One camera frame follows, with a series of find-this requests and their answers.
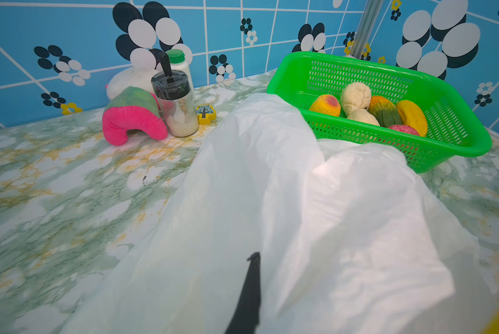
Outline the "green plastic basket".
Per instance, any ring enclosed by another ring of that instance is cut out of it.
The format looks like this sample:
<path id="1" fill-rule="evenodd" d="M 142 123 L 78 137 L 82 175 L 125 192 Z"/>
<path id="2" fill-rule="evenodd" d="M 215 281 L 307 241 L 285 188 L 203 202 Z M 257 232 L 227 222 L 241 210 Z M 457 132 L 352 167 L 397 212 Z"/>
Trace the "green plastic basket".
<path id="1" fill-rule="evenodd" d="M 288 55 L 267 92 L 296 107 L 317 139 L 400 150 L 417 173 L 479 157 L 490 135 L 459 93 L 413 70 L 313 52 Z"/>

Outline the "red textured fruit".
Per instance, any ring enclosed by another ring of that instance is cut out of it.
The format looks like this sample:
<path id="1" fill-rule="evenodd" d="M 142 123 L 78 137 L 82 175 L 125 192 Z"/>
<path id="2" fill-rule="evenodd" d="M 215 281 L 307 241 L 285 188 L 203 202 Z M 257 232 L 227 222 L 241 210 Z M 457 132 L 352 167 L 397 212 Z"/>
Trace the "red textured fruit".
<path id="1" fill-rule="evenodd" d="M 404 134 L 411 134 L 414 136 L 420 136 L 419 132 L 415 128 L 413 128 L 409 125 L 393 125 L 393 126 L 389 127 L 389 129 L 397 131 L 397 132 L 401 132 Z"/>

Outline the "pale round fruit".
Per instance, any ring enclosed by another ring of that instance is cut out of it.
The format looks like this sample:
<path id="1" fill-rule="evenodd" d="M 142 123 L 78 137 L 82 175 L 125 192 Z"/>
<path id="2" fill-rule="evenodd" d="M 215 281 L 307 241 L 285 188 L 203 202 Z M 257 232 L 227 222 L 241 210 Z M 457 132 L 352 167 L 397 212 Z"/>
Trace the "pale round fruit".
<path id="1" fill-rule="evenodd" d="M 371 89 L 365 83 L 353 82 L 342 90 L 340 103 L 344 113 L 349 116 L 358 109 L 367 110 L 371 98 Z"/>
<path id="2" fill-rule="evenodd" d="M 356 109 L 355 111 L 352 111 L 348 115 L 347 119 L 351 121 L 363 122 L 377 127 L 380 126 L 380 123 L 377 121 L 376 117 L 370 114 L 366 109 Z"/>

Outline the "green orange striped fruit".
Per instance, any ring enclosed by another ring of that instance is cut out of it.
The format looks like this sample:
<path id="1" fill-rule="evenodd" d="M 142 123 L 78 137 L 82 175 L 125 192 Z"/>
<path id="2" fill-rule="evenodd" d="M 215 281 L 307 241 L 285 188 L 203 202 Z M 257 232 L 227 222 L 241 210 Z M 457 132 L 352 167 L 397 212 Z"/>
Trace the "green orange striped fruit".
<path id="1" fill-rule="evenodd" d="M 403 125 L 396 106 L 383 96 L 375 95 L 371 98 L 368 112 L 376 117 L 381 127 Z"/>

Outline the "white translucent plastic bag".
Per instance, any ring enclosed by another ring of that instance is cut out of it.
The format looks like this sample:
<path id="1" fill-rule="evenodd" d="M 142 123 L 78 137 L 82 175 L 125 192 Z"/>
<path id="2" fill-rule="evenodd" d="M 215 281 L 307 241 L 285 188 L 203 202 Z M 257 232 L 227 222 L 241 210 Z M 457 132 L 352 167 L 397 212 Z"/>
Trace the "white translucent plastic bag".
<path id="1" fill-rule="evenodd" d="M 480 333 L 498 307 L 477 238 L 400 151 L 317 140 L 253 94 L 63 331 L 224 333 L 255 252 L 255 333 Z"/>

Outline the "orange red peach fruit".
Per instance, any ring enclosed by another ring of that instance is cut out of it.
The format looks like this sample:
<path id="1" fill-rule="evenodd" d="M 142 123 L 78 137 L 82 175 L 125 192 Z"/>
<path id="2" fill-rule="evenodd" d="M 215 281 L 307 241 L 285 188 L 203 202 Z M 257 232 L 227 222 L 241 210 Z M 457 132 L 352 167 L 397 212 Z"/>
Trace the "orange red peach fruit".
<path id="1" fill-rule="evenodd" d="M 328 116 L 340 117 L 341 105 L 336 97 L 330 94 L 321 95 L 309 107 L 310 111 Z"/>

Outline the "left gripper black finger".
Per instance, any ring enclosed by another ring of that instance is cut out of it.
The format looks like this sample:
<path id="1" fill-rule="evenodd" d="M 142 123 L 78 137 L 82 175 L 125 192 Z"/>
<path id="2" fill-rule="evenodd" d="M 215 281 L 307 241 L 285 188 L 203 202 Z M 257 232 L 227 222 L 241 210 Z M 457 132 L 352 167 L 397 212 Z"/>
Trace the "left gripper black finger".
<path id="1" fill-rule="evenodd" d="M 259 325 L 261 307 L 261 256 L 259 252 L 248 257 L 248 271 L 238 303 L 225 334 L 254 334 Z"/>

